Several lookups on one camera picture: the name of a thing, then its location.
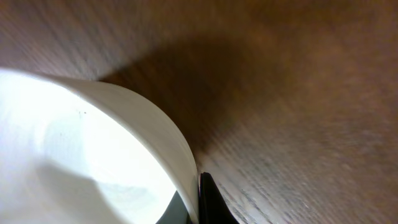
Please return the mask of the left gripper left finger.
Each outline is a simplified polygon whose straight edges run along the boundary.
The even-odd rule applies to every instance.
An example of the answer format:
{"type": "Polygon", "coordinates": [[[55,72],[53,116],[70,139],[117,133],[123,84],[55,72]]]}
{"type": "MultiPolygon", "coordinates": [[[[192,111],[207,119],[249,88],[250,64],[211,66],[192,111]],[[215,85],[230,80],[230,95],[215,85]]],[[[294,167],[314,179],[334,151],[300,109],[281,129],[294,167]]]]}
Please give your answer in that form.
{"type": "Polygon", "coordinates": [[[156,224],[190,224],[189,214],[177,191],[156,224]]]}

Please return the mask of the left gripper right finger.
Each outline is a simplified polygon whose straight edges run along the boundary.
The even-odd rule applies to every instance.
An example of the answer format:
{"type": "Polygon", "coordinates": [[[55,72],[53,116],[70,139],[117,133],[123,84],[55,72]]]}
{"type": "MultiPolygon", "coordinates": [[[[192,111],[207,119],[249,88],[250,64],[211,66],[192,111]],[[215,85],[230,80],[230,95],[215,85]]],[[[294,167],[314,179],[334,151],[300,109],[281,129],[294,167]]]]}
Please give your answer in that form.
{"type": "Polygon", "coordinates": [[[200,224],[238,224],[210,173],[200,174],[200,224]]]}

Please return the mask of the white bowl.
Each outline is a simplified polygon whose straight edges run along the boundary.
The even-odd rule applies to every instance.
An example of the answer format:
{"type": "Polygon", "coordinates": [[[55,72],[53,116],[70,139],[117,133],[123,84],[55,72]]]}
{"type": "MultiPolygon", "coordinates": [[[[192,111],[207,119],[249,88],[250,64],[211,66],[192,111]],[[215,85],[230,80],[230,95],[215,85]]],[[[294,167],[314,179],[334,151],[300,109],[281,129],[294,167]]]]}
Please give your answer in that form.
{"type": "Polygon", "coordinates": [[[104,82],[1,70],[2,223],[157,223],[175,192],[198,223],[177,125],[104,82]]]}

